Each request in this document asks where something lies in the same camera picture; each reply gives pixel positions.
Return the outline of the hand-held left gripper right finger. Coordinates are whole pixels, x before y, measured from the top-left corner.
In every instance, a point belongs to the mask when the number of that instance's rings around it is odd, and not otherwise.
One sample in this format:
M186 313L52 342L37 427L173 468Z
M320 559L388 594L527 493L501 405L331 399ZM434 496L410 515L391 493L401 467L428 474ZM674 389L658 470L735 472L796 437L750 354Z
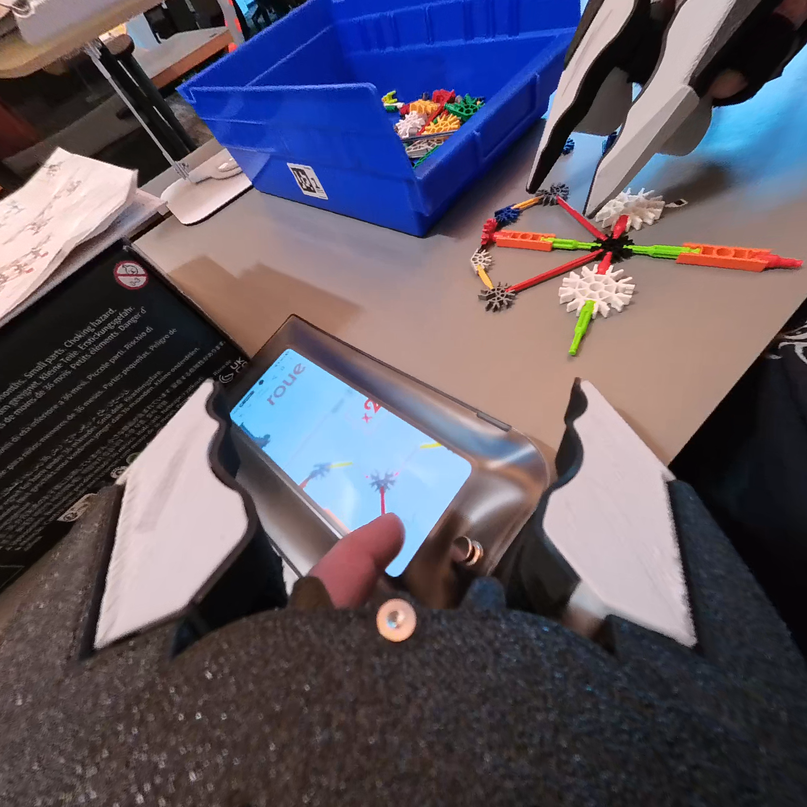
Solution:
M539 516L541 537L570 570L561 623L593 638L620 617L694 647L673 475L589 381L575 379L563 422Z

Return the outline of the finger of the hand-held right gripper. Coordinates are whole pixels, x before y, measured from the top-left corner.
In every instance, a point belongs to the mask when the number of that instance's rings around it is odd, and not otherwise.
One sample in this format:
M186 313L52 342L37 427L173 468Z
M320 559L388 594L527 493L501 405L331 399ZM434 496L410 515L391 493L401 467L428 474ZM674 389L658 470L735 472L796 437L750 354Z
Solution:
M709 87L725 50L779 2L678 2L659 59L632 102L615 144L600 159L586 200L593 216L656 153L687 154L711 120Z
M632 55L650 20L647 1L591 1L564 57L526 190L538 191L611 72Z

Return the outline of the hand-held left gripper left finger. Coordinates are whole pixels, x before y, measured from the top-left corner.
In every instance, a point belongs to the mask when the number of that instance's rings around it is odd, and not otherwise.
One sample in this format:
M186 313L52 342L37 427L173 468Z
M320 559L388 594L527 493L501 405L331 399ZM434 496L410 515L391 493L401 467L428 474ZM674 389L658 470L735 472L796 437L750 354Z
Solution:
M178 621L204 636L260 605L260 521L219 384L204 381L118 482L81 656Z

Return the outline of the long red toy rod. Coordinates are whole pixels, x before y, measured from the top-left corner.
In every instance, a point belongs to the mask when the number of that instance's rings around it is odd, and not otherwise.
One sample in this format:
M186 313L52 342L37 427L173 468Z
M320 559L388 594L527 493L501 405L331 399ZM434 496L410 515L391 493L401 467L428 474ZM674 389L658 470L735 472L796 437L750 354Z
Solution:
M605 241L609 237L603 234L596 228L583 214L579 213L573 207L570 207L568 202L560 195L555 196L555 202L558 207L563 209L572 219L574 219L581 227L583 227L595 240Z

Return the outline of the pile of toy construction pieces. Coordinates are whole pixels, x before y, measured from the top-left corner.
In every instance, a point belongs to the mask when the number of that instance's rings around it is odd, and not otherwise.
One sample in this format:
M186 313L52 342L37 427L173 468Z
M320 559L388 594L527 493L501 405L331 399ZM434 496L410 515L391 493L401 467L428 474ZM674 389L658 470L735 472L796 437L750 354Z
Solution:
M444 146L485 105L482 96L438 89L403 103L392 90L381 98L410 165L415 168Z

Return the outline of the colourful toy rod wheel assembly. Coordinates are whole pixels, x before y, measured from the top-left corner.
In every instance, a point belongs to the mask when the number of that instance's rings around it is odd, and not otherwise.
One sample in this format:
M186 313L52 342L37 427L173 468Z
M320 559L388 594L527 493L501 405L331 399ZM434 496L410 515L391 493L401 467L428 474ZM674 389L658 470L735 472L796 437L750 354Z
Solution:
M667 201L652 190L629 190L607 202L593 220L596 228L609 238L589 241L562 238L553 233L518 231L513 229L519 218L534 207L558 207L555 196L568 202L569 189L554 184L540 190L535 196L520 203L499 208L489 217L482 229L480 245L470 257L470 266L483 284L479 301L485 311L506 311L518 296L531 288L559 278L559 302L576 317L575 329L568 353L575 357L586 337L591 323L611 314L620 313L632 302L635 291L633 279L625 275L621 263L632 257L664 260L680 266L701 266L741 270L759 274L768 270L801 269L803 261L783 257L767 248L743 248L703 243L683 245L638 245L631 238L633 232L649 227L660 220ZM520 249L540 253L569 252L578 256L560 266L543 271L523 281L508 284L493 282L490 271L494 249Z

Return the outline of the blue plastic bin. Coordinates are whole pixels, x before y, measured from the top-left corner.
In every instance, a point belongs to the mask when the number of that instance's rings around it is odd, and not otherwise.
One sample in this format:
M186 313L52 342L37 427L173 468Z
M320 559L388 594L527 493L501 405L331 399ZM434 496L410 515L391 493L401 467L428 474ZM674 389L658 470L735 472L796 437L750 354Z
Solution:
M544 115L579 20L571 1L306 2L178 91L260 192L422 237ZM413 166L392 90L483 105Z

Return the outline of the person's right hand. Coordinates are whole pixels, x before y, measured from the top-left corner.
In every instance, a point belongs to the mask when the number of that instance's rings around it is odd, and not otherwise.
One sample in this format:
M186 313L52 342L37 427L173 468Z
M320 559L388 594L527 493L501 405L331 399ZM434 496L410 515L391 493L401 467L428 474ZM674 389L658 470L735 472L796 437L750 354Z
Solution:
M709 87L712 106L733 106L776 79L805 46L806 2L782 1L730 45Z

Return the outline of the person's left hand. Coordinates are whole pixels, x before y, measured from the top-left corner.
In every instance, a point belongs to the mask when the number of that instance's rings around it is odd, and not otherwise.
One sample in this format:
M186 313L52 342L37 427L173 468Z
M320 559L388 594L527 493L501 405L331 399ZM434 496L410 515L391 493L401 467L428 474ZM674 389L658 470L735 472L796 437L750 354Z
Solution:
M337 540L308 572L319 580L338 609L365 604L378 581L403 548L405 528L387 513Z

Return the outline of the black cardboard box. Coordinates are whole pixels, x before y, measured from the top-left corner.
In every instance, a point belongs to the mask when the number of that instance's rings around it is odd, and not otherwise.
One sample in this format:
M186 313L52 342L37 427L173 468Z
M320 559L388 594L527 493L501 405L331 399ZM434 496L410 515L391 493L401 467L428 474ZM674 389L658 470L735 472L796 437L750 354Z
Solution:
M72 528L206 380L248 358L119 240L2 325L1 589Z

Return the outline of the white stand with metal rod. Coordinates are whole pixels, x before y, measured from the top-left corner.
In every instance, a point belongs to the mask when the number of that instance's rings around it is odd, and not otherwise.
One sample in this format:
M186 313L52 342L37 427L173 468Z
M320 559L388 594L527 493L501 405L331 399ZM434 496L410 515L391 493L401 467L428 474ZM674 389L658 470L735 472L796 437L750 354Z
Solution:
M251 189L227 148L193 157L195 145L134 56L113 53L102 36L161 2L2 2L15 30L2 45L2 78L26 76L80 50L93 62L166 158L177 178L161 201L180 224L200 224Z

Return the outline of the printed instruction sheets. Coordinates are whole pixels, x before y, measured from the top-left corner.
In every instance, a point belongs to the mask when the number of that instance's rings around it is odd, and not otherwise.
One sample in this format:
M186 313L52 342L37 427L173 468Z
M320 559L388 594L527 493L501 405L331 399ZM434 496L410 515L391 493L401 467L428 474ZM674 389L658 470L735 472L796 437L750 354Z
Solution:
M2 325L166 209L136 170L57 148L1 202Z

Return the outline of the wooden side table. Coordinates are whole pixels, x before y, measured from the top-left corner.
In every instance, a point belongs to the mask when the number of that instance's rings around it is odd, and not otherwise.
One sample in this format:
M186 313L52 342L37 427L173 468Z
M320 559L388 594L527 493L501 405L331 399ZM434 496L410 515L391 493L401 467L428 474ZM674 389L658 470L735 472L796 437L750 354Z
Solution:
M181 32L151 50L135 47L134 57L147 76L159 88L187 74L202 62L226 52L233 45L227 27L220 26L194 32ZM78 55L80 49L55 55L45 46L25 43L15 32L2 38L1 78L18 78Z

